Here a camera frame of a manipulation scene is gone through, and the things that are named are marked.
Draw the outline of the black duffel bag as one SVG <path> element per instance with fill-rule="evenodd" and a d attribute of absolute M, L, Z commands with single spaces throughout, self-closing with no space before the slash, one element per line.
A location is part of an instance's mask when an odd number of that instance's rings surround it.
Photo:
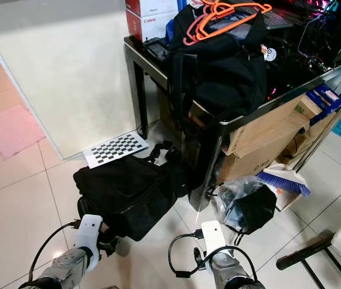
<path fill-rule="evenodd" d="M 170 141 L 157 143 L 145 158 L 126 156 L 83 167 L 72 176 L 81 194 L 78 211 L 102 217 L 107 229 L 98 237 L 101 243 L 118 237 L 140 241 L 189 193 L 186 167 Z"/>

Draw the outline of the black white checkerboard sheet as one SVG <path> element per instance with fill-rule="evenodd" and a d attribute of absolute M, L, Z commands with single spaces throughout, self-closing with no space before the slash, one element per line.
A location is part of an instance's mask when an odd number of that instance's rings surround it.
<path fill-rule="evenodd" d="M 137 132 L 131 131 L 85 149 L 82 153 L 88 167 L 93 169 L 96 166 L 110 163 L 135 152 L 144 151 L 148 146 L 149 144 Z"/>

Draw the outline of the clear plastic bag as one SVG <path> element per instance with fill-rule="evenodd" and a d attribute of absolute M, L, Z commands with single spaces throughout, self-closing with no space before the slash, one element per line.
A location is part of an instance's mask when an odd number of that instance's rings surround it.
<path fill-rule="evenodd" d="M 219 221 L 238 234 L 249 235 L 274 217 L 277 196 L 256 176 L 224 182 L 214 191 Z"/>

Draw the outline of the dark glass table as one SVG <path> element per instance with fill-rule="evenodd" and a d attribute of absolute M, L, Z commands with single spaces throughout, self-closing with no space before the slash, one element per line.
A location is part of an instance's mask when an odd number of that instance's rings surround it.
<path fill-rule="evenodd" d="M 127 69 L 129 72 L 129 82 L 132 94 L 132 101 L 134 102 L 134 115 L 137 122 L 137 132 L 143 138 L 149 136 L 149 121 L 148 121 L 148 108 L 146 90 L 144 85 L 144 77 L 148 75 L 156 84 L 158 90 L 162 93 L 168 94 L 168 88 L 170 88 L 170 81 L 168 75 L 159 61 L 154 60 L 147 50 L 144 48 L 143 43 L 134 36 L 124 37 L 124 57 L 127 61 Z M 230 135 L 236 129 L 249 124 L 258 117 L 269 113 L 280 105 L 285 104 L 289 100 L 296 99 L 299 95 L 309 91 L 322 83 L 332 80 L 336 76 L 341 74 L 341 65 L 337 65 L 330 70 L 327 70 L 322 75 L 317 75 L 306 83 L 297 86 L 294 89 L 289 90 L 282 95 L 274 97 L 266 104 L 256 110 L 256 112 L 250 115 L 240 116 L 237 119 L 226 123 L 217 123 L 212 125 L 211 129 L 207 133 L 203 133 L 200 137 L 200 149 L 197 152 L 197 157 L 191 163 L 192 168 L 195 170 L 194 176 L 201 176 L 203 181 L 201 186 L 196 191 L 191 191 L 188 200 L 192 207 L 201 211 L 209 204 L 209 196 L 207 191 L 212 187 L 216 187 L 216 179 L 212 177 L 214 168 L 219 154 L 221 152 L 221 144 L 223 138 Z M 302 169 L 306 162 L 313 156 L 314 152 L 321 145 L 324 138 L 330 133 L 332 128 L 338 121 L 341 120 L 341 108 L 338 113 L 331 118 L 330 124 L 327 128 L 321 131 L 319 138 L 313 142 L 307 152 L 300 157 L 293 168 L 296 171 Z"/>

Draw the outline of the white broom blue bristles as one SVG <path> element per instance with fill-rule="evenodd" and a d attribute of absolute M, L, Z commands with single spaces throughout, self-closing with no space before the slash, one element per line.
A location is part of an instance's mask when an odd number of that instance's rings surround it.
<path fill-rule="evenodd" d="M 273 162 L 263 171 L 258 172 L 256 177 L 275 194 L 277 198 L 275 209 L 278 211 L 288 209 L 300 198 L 308 198 L 311 193 L 307 181 L 283 163 Z"/>

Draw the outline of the large brown cardboard box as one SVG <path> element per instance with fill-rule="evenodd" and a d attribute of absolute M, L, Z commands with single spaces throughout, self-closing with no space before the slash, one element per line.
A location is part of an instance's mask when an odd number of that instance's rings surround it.
<path fill-rule="evenodd" d="M 261 172 L 297 132 L 308 128 L 310 119 L 321 112 L 319 105 L 302 95 L 237 129 L 226 151 L 217 183 Z"/>

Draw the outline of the black device with screen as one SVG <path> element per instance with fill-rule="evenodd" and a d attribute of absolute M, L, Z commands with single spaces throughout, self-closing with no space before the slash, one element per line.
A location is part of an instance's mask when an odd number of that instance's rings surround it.
<path fill-rule="evenodd" d="M 154 37 L 143 41 L 143 46 L 146 52 L 157 61 L 157 63 L 167 64 L 172 61 L 173 53 L 170 52 L 167 46 L 167 39 Z"/>

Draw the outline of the black backpack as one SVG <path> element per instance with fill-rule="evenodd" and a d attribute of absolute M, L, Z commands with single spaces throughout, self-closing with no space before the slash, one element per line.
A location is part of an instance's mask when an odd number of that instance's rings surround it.
<path fill-rule="evenodd" d="M 192 103 L 212 114 L 215 123 L 246 116 L 266 102 L 267 36 L 264 16 L 255 12 L 235 20 L 214 17 L 213 8 L 187 5 L 173 19 L 173 38 L 165 66 L 170 110 L 178 128 L 190 129 Z"/>

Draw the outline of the red white Canon box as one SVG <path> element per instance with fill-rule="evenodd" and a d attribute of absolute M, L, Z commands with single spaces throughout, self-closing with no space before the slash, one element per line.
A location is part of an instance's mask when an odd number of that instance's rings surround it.
<path fill-rule="evenodd" d="M 171 11 L 156 16 L 137 16 L 134 12 L 126 10 L 129 35 L 140 42 L 167 38 L 167 25 L 177 14 L 178 11 Z"/>

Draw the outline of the red white carton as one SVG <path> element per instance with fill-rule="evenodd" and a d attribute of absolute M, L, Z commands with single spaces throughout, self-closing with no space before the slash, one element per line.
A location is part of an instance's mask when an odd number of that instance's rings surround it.
<path fill-rule="evenodd" d="M 139 17 L 157 16 L 168 12 L 178 12 L 179 2 L 185 0 L 124 0 L 126 9 Z"/>

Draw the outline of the orange plastic hangers bunch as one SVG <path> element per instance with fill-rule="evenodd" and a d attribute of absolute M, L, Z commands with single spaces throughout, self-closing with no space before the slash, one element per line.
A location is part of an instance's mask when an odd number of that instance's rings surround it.
<path fill-rule="evenodd" d="M 266 12 L 270 12 L 272 10 L 271 5 L 259 4 L 256 2 L 247 2 L 241 4 L 228 4 L 225 2 L 220 2 L 219 0 L 200 0 L 200 2 L 203 3 L 203 6 L 201 6 L 203 8 L 203 14 L 193 20 L 192 24 L 186 31 L 186 35 L 182 36 L 182 43 L 185 46 L 192 46 L 201 40 L 206 40 L 214 36 L 227 33 L 228 31 L 235 30 L 235 28 L 254 19 L 256 16 L 259 16 L 260 14 L 266 14 Z M 220 20 L 226 16 L 230 16 L 238 7 L 253 7 L 256 9 L 256 12 L 224 27 L 217 28 L 217 30 L 213 31 L 212 33 L 209 33 L 205 30 L 208 22 L 212 20 Z"/>

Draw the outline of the blue printed box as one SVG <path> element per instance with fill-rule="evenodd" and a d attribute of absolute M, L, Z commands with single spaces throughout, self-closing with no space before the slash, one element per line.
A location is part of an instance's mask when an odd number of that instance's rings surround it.
<path fill-rule="evenodd" d="M 307 91 L 306 95 L 315 105 L 317 105 L 317 107 L 321 108 L 321 112 L 316 113 L 316 115 L 310 119 L 310 126 L 314 126 L 316 123 L 319 123 L 319 121 L 329 116 L 330 113 L 336 112 L 338 108 L 341 108 L 341 97 L 326 84 L 321 84 L 316 88 Z"/>

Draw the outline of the black computer hardware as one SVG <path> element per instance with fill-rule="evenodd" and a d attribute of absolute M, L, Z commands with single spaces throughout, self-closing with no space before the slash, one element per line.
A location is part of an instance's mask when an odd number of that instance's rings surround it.
<path fill-rule="evenodd" d="M 297 52 L 341 65 L 341 0 L 269 0 L 297 29 Z"/>

